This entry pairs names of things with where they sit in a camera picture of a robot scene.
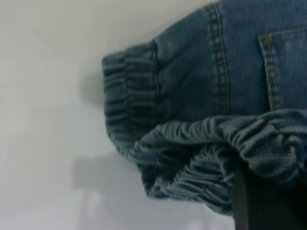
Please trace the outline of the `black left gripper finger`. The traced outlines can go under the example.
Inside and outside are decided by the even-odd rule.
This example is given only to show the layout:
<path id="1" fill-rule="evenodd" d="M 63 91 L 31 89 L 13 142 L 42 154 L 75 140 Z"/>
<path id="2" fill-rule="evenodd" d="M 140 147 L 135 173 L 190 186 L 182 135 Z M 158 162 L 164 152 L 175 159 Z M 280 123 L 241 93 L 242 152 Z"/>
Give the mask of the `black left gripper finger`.
<path id="1" fill-rule="evenodd" d="M 274 208 L 278 193 L 267 181 L 236 167 L 233 181 L 233 217 L 236 230 L 275 230 Z"/>

